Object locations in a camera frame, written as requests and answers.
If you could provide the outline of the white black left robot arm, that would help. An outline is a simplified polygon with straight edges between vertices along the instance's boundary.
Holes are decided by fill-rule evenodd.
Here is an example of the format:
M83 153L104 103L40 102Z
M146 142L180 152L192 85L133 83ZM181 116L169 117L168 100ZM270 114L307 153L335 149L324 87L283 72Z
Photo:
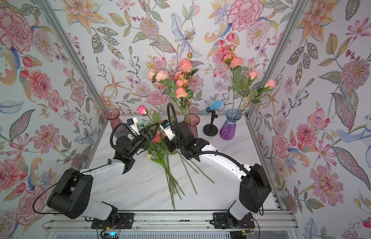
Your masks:
M92 169L68 169L47 200L47 206L70 219L78 217L108 221L119 219L118 209L106 202L91 199L94 186L131 170L137 152L151 142L159 129L159 123L138 129L130 119L119 123L110 136L114 158L105 165Z

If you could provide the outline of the light pink rose stem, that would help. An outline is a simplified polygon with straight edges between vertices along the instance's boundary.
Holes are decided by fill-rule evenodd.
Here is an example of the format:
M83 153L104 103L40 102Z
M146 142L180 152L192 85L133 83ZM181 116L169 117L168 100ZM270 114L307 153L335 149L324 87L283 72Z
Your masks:
M259 104L262 97L271 92L276 86L276 82L272 79L269 79L264 86L258 85L257 87L248 86L245 90L242 91L241 97L242 100L248 99L252 105Z
M245 99L250 100L253 96L251 87L252 83L257 80L260 73L258 71L250 71L248 74L241 75L238 80L237 94L240 98L240 103L237 110L240 111L241 105Z

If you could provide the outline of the pale pink peony stem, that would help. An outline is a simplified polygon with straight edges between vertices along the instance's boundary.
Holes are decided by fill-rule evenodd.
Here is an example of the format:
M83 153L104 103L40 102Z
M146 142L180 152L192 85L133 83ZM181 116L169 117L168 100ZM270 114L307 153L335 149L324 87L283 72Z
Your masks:
M171 87L174 84L175 75L173 77L170 76L167 70L158 69L152 62L148 62L147 67L149 68L148 79L158 88L161 87L164 95L166 95L167 101L173 103L178 108L171 96L171 94L173 93Z

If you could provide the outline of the magenta rose stem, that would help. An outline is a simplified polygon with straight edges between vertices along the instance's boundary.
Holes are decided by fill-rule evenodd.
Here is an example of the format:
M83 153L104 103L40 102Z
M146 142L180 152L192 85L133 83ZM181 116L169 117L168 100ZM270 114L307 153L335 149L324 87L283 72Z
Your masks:
M149 126L159 128L159 125L161 123L161 117L157 111L154 111L151 114L149 113L145 105L140 105L137 108L137 113L147 118L147 120L143 119L138 122L138 129L143 129Z

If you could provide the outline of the coral pink rose spray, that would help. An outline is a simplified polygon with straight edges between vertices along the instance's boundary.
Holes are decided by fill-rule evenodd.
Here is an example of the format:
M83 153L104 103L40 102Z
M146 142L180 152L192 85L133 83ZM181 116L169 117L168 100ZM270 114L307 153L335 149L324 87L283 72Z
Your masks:
M189 88L188 80L180 76L174 86L177 86L177 89L174 91L175 102L182 114L188 116L190 114L191 99L193 97L193 91Z

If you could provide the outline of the coral pink carnation stem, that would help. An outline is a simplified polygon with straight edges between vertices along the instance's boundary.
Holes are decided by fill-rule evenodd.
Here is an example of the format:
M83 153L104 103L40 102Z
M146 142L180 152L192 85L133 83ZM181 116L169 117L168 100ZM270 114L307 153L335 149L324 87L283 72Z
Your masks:
M176 84L179 87L187 89L191 78L196 74L198 71L197 69L194 69L193 62L191 61L192 54L189 53L187 58L184 58L179 63L180 71L177 76Z

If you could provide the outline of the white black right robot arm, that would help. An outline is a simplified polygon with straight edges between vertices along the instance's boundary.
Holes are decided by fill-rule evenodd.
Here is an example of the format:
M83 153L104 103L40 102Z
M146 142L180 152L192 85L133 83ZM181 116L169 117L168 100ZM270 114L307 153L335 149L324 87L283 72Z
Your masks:
M178 150L187 160L195 159L213 166L233 179L239 186L238 196L226 213L226 220L233 228L249 213L264 213L263 204L272 192L269 179L260 164L244 164L218 151L203 138L195 138L185 122L179 122L172 103L167 105L167 120L160 124L170 152Z

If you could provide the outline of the coral carnation spray stem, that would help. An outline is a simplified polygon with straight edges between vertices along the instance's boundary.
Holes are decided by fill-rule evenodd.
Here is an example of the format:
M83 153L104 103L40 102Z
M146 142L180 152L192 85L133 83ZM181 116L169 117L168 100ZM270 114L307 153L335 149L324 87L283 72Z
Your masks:
M228 97L225 98L225 102L230 97L232 109L235 109L235 100L239 98L241 81L244 79L242 76L243 59L236 55L235 49L234 44L229 45L223 42L217 46L212 56L215 63L213 76L219 79L214 83L215 90L227 91Z

